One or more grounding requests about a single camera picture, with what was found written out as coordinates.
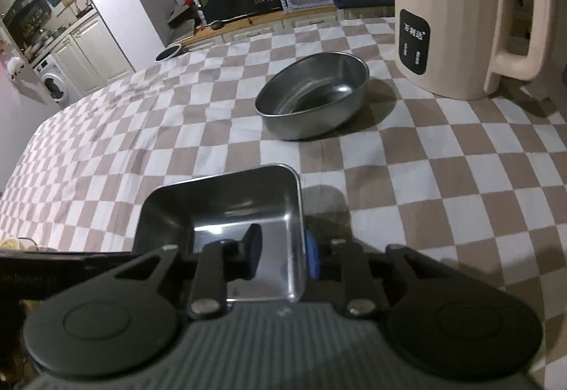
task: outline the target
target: kettle logo label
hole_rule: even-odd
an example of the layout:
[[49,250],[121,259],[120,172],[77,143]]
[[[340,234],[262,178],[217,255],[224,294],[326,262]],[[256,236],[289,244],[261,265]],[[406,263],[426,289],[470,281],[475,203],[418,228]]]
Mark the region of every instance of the kettle logo label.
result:
[[398,53],[402,63],[417,75],[423,75],[427,69],[430,34],[425,19],[402,9]]

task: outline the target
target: oval metal bowl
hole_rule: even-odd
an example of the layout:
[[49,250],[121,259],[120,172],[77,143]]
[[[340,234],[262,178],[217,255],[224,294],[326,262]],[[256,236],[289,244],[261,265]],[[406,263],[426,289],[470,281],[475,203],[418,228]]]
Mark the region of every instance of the oval metal bowl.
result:
[[366,64],[351,54],[313,54],[275,75],[256,97],[256,111],[279,139],[318,136],[362,108],[368,76]]

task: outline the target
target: brown and white checkered tablecloth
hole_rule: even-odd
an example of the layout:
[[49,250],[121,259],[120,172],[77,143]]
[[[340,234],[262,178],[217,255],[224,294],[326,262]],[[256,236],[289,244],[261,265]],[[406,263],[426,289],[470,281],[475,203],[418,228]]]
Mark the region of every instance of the brown and white checkered tablecloth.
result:
[[[115,82],[42,124],[0,206],[0,240],[72,251],[131,248],[165,183],[268,163],[301,176],[315,234],[407,244],[525,299],[545,341],[535,379],[567,388],[567,124],[505,82],[462,102],[394,63],[393,19],[345,21],[195,51]],[[254,113],[270,76],[345,51],[367,62],[367,105],[322,139],[275,140]]]

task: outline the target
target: electric kettle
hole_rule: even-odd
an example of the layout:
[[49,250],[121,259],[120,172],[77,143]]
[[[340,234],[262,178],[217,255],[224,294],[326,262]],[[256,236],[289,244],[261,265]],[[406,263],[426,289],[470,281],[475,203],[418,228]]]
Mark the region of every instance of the electric kettle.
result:
[[526,56],[506,50],[515,0],[396,0],[396,63],[407,79],[445,97],[484,98],[501,76],[532,80],[551,52],[556,0],[534,0]]

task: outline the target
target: white refrigerator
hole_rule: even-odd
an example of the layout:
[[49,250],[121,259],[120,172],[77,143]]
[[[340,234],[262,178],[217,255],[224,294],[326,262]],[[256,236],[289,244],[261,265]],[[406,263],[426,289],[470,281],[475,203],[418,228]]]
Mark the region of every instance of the white refrigerator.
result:
[[[0,40],[4,49],[0,54],[0,193],[3,193],[33,133],[60,108],[1,20]],[[22,59],[24,65],[15,78],[7,70],[7,63],[13,57]]]

